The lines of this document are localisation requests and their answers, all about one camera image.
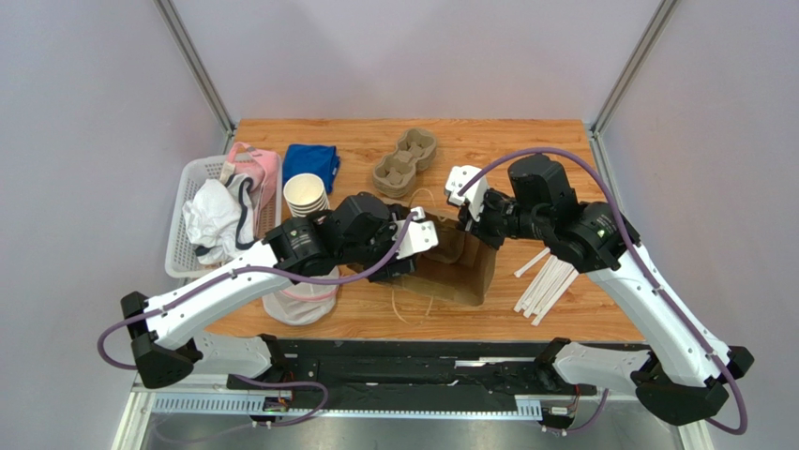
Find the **brown paper bag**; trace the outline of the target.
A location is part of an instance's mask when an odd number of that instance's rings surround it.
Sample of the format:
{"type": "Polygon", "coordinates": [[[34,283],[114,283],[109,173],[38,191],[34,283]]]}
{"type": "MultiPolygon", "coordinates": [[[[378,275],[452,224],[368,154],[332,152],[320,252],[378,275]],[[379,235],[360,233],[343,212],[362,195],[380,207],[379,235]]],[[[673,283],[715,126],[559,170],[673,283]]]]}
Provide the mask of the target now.
{"type": "Polygon", "coordinates": [[[466,307],[483,305],[496,266],[497,251],[460,230],[457,215],[440,208],[429,189],[418,188],[406,204],[418,206],[420,202],[416,197],[421,193],[430,198],[432,208],[426,214],[432,221],[439,244],[421,254],[415,272],[390,283],[393,312],[400,321],[410,326],[421,325],[429,317],[436,300],[466,307]],[[410,322],[400,314],[396,302],[396,292],[399,290],[429,298],[427,309],[419,321],[410,322]]]}

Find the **bundle of white straws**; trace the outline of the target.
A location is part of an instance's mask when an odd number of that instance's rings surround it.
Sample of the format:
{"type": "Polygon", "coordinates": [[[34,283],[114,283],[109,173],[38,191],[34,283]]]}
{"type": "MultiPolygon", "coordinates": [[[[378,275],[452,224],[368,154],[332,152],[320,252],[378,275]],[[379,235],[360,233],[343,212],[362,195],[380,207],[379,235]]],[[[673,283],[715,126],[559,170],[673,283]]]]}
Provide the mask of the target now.
{"type": "Polygon", "coordinates": [[[514,277],[521,278],[539,263],[543,265],[513,307],[515,312],[529,319],[532,326],[539,326],[543,322],[579,276],[573,265],[558,259],[545,248],[517,269],[513,273],[514,277]]]}

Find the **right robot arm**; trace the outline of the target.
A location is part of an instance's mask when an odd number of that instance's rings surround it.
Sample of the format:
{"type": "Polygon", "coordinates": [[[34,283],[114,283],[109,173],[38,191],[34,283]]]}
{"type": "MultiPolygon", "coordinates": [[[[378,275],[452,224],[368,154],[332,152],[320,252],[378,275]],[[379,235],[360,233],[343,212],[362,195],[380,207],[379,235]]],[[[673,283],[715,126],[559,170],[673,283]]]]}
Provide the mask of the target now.
{"type": "Polygon", "coordinates": [[[751,352],[710,332],[657,271],[636,229],[607,195],[582,202],[555,148],[502,157],[511,194],[489,187],[487,170],[456,166],[445,182],[460,227],[492,248],[508,239],[536,240],[608,294],[643,335],[647,349],[622,351],[553,340],[536,358],[543,378],[561,386],[592,385],[635,397],[658,419],[683,426],[716,422],[729,399],[748,417],[738,381],[751,352]]]}

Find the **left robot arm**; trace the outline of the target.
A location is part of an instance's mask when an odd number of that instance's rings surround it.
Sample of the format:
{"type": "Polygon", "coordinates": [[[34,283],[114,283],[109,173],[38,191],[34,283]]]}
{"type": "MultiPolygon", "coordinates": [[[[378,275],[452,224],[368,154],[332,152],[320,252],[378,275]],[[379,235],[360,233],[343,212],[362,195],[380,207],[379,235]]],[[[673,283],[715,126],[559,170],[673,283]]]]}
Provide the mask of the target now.
{"type": "Polygon", "coordinates": [[[386,204],[366,192],[337,208],[282,222],[231,262],[175,291],[147,297],[132,292],[121,301],[135,369],[150,389],[197,375],[258,378],[278,363],[273,337],[226,337],[206,327],[251,301],[298,283],[337,286],[329,274],[356,264],[348,282],[409,272],[415,253],[401,245],[415,240],[425,213],[386,204]]]}

